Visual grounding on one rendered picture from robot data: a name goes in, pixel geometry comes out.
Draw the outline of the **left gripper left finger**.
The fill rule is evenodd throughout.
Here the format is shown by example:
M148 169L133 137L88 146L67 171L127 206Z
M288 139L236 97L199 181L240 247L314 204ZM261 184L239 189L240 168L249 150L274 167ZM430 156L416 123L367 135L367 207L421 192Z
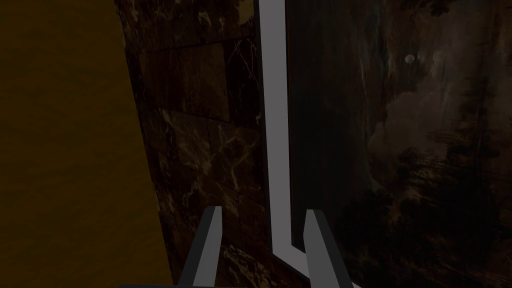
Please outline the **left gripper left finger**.
M222 208L208 206L201 217L178 285L213 287L223 235Z

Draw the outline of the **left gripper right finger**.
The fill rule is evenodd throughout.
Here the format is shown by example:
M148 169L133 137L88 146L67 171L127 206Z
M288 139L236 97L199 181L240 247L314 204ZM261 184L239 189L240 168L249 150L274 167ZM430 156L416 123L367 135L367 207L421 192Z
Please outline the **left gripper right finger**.
M303 240L311 288L354 288L322 211L306 211Z

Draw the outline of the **dark landscape painting, grey frame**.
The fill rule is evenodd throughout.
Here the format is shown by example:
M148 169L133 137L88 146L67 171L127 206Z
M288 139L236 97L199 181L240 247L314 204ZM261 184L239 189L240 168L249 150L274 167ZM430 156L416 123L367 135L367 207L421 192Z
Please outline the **dark landscape painting, grey frame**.
M512 288L512 0L256 0L271 253L357 288Z

